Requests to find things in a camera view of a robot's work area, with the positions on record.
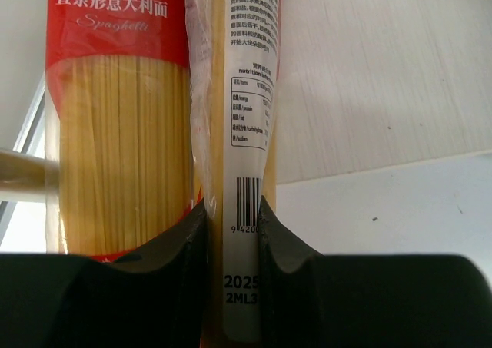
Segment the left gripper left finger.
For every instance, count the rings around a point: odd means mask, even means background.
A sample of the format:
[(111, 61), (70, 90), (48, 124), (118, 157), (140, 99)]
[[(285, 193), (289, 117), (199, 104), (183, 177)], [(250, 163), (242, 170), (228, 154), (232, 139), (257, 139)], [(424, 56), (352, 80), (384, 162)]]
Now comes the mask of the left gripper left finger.
[(207, 284), (204, 205), (111, 263), (2, 254), (3, 347), (197, 347)]

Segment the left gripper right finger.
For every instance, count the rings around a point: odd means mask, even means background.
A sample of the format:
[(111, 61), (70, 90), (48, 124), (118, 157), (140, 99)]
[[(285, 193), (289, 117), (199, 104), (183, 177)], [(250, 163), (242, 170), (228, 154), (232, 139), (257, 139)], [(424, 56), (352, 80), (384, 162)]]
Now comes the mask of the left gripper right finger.
[(258, 215), (266, 347), (489, 347), (491, 290), (454, 254), (324, 255)]

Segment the red spaghetti pack with barcode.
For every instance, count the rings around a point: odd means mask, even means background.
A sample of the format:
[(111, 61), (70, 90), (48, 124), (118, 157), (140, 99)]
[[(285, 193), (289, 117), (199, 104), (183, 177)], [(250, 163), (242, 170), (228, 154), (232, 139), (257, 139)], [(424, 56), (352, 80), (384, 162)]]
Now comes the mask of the red spaghetti pack with barcode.
[(258, 347), (258, 215), (276, 192), (281, 0), (185, 3), (192, 152), (208, 221), (201, 345)]

